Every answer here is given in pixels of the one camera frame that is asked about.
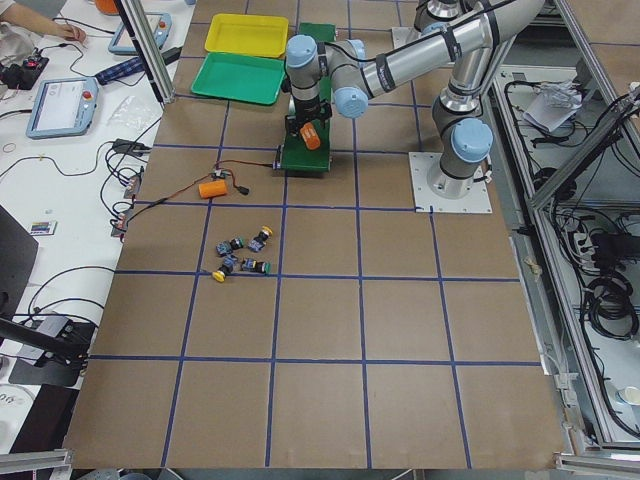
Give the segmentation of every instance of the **person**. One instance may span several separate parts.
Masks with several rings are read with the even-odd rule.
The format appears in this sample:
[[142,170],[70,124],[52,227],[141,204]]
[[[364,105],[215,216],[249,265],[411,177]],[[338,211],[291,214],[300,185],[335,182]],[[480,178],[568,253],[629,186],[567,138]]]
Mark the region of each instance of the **person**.
[[33,53],[38,38],[53,35],[67,41],[84,42],[87,34],[75,25],[56,23],[13,0],[0,0],[0,63],[8,66]]

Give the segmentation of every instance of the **black monitor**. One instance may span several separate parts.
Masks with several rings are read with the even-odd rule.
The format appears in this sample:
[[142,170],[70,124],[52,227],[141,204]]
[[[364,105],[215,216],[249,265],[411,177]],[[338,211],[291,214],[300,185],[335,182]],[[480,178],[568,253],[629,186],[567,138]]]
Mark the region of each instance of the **black monitor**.
[[[9,339],[35,347],[26,349],[29,358],[16,360],[9,381],[71,386],[86,359],[94,326],[55,314],[43,316],[41,321],[36,319],[34,328],[12,320],[29,282],[37,252],[38,242],[0,206],[0,342]],[[65,328],[74,334],[69,335]],[[52,329],[63,333],[64,338],[52,333]]]

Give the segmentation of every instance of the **yellow tray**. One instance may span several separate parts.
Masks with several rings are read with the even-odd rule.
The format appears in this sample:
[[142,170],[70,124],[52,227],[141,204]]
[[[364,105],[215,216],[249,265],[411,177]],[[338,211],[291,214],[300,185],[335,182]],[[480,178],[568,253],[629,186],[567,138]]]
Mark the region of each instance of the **yellow tray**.
[[214,15],[204,48],[208,52],[277,58],[284,53],[289,20],[264,15]]

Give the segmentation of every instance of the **white cup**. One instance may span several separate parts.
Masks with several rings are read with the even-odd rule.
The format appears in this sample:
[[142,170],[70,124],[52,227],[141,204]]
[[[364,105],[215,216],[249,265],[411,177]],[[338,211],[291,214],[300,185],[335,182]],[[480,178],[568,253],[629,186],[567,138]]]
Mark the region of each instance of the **white cup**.
[[629,405],[640,405],[640,388],[625,387],[616,392],[617,399]]

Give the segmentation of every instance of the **orange object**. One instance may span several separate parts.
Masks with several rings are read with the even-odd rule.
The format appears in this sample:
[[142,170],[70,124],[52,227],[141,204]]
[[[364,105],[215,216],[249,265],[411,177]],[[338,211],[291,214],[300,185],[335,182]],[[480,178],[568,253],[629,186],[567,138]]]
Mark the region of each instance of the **orange object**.
[[300,136],[309,150],[320,148],[320,137],[318,137],[318,132],[316,132],[311,122],[307,122],[302,126]]
[[201,183],[198,185],[200,197],[213,198],[227,194],[227,182],[224,180],[214,180],[213,182]]
[[95,0],[96,8],[105,15],[117,15],[118,9],[113,0]]

